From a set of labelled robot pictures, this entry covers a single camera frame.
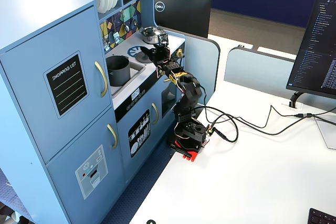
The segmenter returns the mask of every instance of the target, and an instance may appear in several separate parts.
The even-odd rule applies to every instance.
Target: light blue countertop
[[[71,17],[96,0],[0,0],[1,54]]]

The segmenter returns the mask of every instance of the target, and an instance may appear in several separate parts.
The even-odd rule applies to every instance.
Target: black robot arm
[[[152,49],[141,47],[141,51],[155,64],[157,73],[166,75],[182,93],[181,99],[172,109],[177,124],[174,129],[175,139],[171,141],[171,147],[185,153],[185,157],[193,161],[206,142],[209,128],[209,125],[205,127],[194,118],[195,107],[202,96],[201,84],[171,57],[168,43],[154,46],[155,48]]]

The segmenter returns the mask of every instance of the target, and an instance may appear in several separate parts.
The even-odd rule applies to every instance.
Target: toy kitchen
[[[140,47],[168,34],[211,96],[218,46],[158,28],[154,0],[1,1],[0,168],[34,223],[100,223],[176,123]]]

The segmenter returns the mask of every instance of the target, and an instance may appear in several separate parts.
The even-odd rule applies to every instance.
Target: dell monitor
[[[154,0],[158,26],[207,38],[211,0]]]
[[[286,88],[297,91],[297,97],[309,93],[336,99],[336,0],[315,0]],[[327,146],[336,148],[335,125],[317,123]]]

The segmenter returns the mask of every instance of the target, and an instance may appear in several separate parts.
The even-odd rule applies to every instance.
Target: silver pot
[[[165,34],[166,32],[161,28],[150,26],[146,28],[141,28],[139,32],[142,34],[143,41],[148,44],[158,44],[158,35]]]

